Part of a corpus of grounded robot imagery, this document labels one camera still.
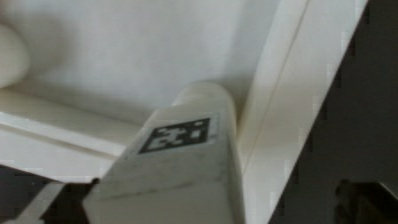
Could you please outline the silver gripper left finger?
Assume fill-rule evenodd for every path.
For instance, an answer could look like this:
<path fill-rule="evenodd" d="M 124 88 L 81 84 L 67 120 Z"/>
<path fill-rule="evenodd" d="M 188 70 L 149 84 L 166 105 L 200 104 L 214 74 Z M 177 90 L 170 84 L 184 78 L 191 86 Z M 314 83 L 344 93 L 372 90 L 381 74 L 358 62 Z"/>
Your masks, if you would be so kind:
<path fill-rule="evenodd" d="M 10 224 L 90 224 L 83 199 L 97 182 L 49 182 Z"/>

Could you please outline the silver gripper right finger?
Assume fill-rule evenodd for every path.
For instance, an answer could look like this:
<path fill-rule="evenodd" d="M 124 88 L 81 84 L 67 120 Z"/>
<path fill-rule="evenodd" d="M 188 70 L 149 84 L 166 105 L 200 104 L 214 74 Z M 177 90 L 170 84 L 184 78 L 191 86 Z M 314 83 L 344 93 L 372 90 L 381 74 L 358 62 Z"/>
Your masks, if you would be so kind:
<path fill-rule="evenodd" d="M 341 180 L 333 224 L 398 224 L 398 185 Z"/>

